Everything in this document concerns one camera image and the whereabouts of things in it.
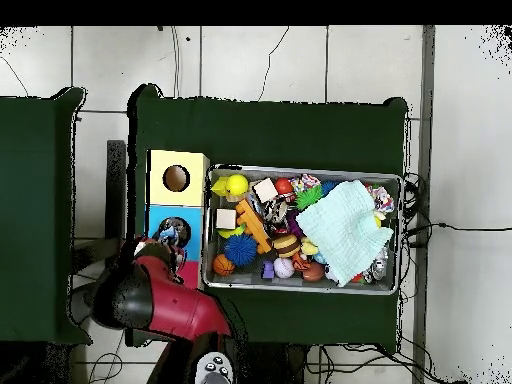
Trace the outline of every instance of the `pink ball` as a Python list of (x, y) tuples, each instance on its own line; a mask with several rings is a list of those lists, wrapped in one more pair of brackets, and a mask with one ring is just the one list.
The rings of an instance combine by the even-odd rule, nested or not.
[(277, 258), (274, 261), (274, 272), (278, 278), (290, 278), (295, 272), (292, 260), (289, 258)]

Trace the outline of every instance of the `towel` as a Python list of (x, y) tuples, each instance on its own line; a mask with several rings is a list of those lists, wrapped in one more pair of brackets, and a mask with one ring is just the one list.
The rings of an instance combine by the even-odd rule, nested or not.
[(297, 223), (329, 264), (343, 287), (368, 269), (393, 235), (378, 228), (375, 204), (360, 181), (338, 184), (329, 194), (297, 215)]

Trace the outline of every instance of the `green tablecloth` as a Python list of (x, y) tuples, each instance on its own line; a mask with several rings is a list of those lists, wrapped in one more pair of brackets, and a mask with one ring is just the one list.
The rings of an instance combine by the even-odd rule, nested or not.
[[(204, 153), (211, 163), (403, 174), (403, 99), (383, 105), (165, 99), (154, 85), (129, 102), (136, 143), (135, 231), (144, 228), (148, 149)], [(252, 342), (380, 343), (395, 351), (398, 294), (390, 296), (208, 289)]]
[(72, 118), (83, 96), (0, 97), (2, 341), (89, 341), (66, 315)]

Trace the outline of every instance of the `colorful toy box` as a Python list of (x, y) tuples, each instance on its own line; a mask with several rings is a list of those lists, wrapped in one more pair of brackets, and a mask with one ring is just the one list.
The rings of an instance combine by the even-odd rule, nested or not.
[(181, 218), (190, 226), (190, 240), (184, 247), (187, 252), (185, 266), (178, 274), (185, 280), (185, 286), (201, 288), (199, 275), (205, 173), (209, 160), (202, 153), (151, 150), (146, 163), (146, 199), (149, 210), (144, 228), (152, 237), (160, 223), (170, 217)]

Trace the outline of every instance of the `gray metal tray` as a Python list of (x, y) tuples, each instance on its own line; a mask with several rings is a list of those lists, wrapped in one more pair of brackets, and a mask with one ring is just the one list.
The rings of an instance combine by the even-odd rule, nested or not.
[(337, 287), (336, 283), (325, 277), (315, 283), (309, 283), (301, 278), (299, 272), (290, 278), (274, 278), (273, 280), (263, 280), (260, 276), (261, 267), (264, 260), (275, 260), (277, 253), (272, 250), (269, 253), (257, 255), (250, 265), (237, 267), (235, 271), (225, 277), (216, 275), (212, 269), (212, 263), (215, 257), (224, 251), (226, 240), (220, 237), (215, 231), (213, 218), (215, 211), (219, 208), (234, 209), (236, 203), (228, 202), (224, 197), (209, 192), (205, 193), (205, 214), (203, 228), (203, 254), (201, 263), (201, 276), (204, 283), (210, 287), (233, 287), (239, 289), (257, 289), (257, 290), (285, 290), (302, 292), (320, 292), (320, 293), (351, 293), (365, 295), (390, 295), (394, 293), (400, 281), (400, 261), (401, 261), (401, 239), (402, 239), (402, 209), (404, 199), (403, 179), (398, 175), (391, 174), (368, 174), (358, 172), (342, 171), (319, 171), (311, 169), (291, 169), (291, 168), (269, 168), (257, 166), (238, 166), (238, 165), (213, 165), (206, 173), (206, 190), (209, 191), (213, 183), (221, 176), (231, 174), (243, 174), (249, 181), (270, 178), (275, 181), (279, 177), (296, 177), (303, 173), (314, 175), (320, 181), (354, 181), (360, 180), (363, 183), (378, 183), (386, 188), (388, 193), (395, 201), (395, 211), (388, 214), (383, 225), (393, 228), (394, 234), (389, 242), (388, 265), (386, 276), (372, 284), (348, 283), (344, 287)]

